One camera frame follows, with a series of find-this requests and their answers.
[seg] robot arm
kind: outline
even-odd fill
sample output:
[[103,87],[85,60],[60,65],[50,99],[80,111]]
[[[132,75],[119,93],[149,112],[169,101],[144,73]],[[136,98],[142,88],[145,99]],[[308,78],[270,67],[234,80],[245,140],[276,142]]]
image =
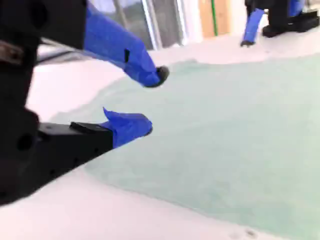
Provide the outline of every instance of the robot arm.
[[256,8],[250,14],[246,23],[244,37],[241,42],[241,47],[243,46],[249,47],[255,44],[256,36],[258,33],[258,27],[264,14],[265,14],[265,10],[260,8]]
[[156,68],[144,43],[88,2],[84,53],[108,61],[144,87],[157,87],[168,77],[166,67]]
[[109,61],[145,87],[159,86],[169,72],[155,67],[137,37],[87,0],[1,0],[0,16],[0,206],[151,133],[152,122],[139,113],[104,109],[103,123],[54,124],[26,108],[43,39]]
[[[249,14],[248,11],[248,2],[250,2],[250,5],[254,6],[255,9]],[[265,9],[271,9],[270,11],[274,11],[275,8],[277,8],[276,1],[272,0],[246,0],[245,4],[247,6],[247,12],[248,12],[248,20],[245,27],[245,33],[243,36],[243,40],[241,42],[241,46],[251,46],[255,44],[258,27],[260,24],[260,21],[264,15]],[[287,11],[284,9],[283,14],[287,14],[286,18],[293,18],[298,16],[302,13],[303,7],[305,5],[305,0],[289,0],[287,3]]]

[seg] blue tape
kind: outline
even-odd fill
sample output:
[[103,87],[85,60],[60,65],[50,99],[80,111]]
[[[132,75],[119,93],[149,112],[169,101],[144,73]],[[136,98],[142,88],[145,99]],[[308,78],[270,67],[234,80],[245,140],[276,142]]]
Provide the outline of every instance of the blue tape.
[[118,113],[105,108],[103,111],[109,121],[100,126],[113,132],[114,149],[148,135],[153,129],[152,122],[143,114]]
[[305,0],[291,0],[289,5],[289,17],[295,17],[302,12]]
[[256,41],[258,27],[264,14],[265,14],[265,11],[259,8],[256,8],[251,13],[245,27],[245,32],[243,37],[244,41],[249,41],[251,43],[254,43]]
[[[99,12],[89,1],[84,51],[91,57],[108,61],[123,69],[129,77],[143,86],[151,87],[160,82],[157,68],[144,43]],[[128,59],[125,57],[125,51],[129,52]]]

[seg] white tabletop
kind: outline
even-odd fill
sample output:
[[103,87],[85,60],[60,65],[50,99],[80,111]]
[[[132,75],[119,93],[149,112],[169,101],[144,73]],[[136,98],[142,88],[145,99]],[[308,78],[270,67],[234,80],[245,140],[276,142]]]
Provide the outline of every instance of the white tabletop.
[[[230,64],[320,52],[320,32],[260,38],[240,48],[240,37],[222,36],[203,43],[152,52],[157,65],[188,59]],[[36,68],[28,107],[42,121],[90,101],[124,74],[97,60]],[[246,240],[249,228],[207,218],[188,209],[106,186],[82,168],[47,185],[31,197],[0,208],[4,240]],[[258,233],[260,240],[275,237]]]

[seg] black rubber tip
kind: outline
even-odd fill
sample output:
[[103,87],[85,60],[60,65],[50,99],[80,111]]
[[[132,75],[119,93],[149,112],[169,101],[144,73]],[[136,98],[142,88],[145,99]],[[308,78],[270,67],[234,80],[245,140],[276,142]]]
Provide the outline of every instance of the black rubber tip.
[[250,47],[250,46],[252,46],[252,45],[254,45],[254,44],[255,44],[255,42],[245,40],[245,41],[242,41],[242,42],[241,42],[240,46],[241,46],[241,47],[243,47],[243,46]]
[[152,89],[152,88],[157,88],[157,87],[161,86],[167,80],[167,78],[170,75],[169,68],[166,67],[166,66],[157,67],[156,68],[156,73],[158,74],[160,81],[155,85],[145,86],[146,88]]

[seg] green cloth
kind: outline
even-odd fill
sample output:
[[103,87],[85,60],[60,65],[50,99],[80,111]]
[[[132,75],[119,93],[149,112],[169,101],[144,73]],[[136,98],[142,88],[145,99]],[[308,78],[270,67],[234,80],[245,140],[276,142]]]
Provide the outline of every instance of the green cloth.
[[171,66],[128,78],[56,123],[143,113],[153,133],[85,166],[99,180],[293,240],[320,236],[320,56]]

